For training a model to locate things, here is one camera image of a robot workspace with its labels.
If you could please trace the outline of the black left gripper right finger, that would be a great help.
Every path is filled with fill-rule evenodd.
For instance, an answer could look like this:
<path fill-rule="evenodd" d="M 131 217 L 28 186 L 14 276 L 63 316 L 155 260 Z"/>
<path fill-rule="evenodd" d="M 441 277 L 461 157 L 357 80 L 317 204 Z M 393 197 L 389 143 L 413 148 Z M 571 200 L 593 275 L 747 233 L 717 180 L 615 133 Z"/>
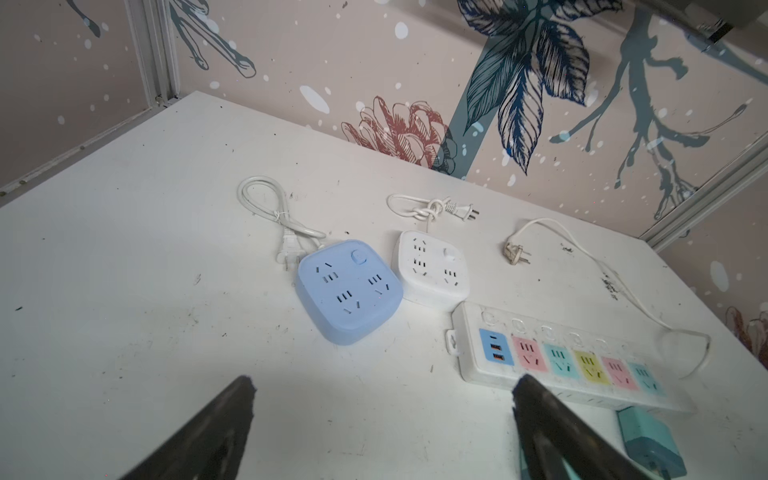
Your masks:
<path fill-rule="evenodd" d="M 634 464 L 582 421 L 535 377 L 512 390 L 520 445 L 532 479 L 645 479 Z"/>

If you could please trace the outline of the white multicolour power strip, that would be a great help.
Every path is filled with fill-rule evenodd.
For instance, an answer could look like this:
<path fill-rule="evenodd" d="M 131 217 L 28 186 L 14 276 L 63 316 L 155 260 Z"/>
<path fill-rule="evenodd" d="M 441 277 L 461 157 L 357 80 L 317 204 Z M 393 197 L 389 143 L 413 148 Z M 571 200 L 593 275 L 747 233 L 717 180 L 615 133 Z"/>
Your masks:
<path fill-rule="evenodd" d="M 566 402 L 616 411 L 642 407 L 694 412 L 694 403 L 680 383 L 707 365 L 711 336 L 669 325 L 643 304 L 609 263 L 598 257 L 592 260 L 612 298 L 625 296 L 661 327 L 653 348 L 595 329 L 464 301 L 454 309 L 453 327 L 446 333 L 446 348 L 457 357 L 461 377 L 473 384 L 513 389 L 523 376 L 531 375 Z M 685 374 L 676 372 L 661 354 L 663 342 L 677 336 L 703 343 L 701 359 Z"/>

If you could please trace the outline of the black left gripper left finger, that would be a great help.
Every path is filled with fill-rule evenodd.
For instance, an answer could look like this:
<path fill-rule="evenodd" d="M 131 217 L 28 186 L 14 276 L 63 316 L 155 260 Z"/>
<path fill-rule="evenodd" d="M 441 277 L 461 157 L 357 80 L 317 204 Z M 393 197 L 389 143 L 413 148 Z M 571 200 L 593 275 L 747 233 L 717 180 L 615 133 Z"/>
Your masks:
<path fill-rule="evenodd" d="M 257 389 L 241 375 L 126 479 L 234 479 L 244 456 Z"/>

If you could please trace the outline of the teal charger plug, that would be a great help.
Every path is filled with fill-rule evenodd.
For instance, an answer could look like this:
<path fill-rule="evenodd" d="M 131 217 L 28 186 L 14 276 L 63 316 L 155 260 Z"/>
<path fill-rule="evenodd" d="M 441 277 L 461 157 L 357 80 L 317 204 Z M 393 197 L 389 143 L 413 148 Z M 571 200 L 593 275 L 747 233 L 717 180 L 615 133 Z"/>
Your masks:
<path fill-rule="evenodd" d="M 662 479 L 688 474 L 671 431 L 663 422 L 637 407 L 618 411 L 617 420 L 631 460 Z"/>

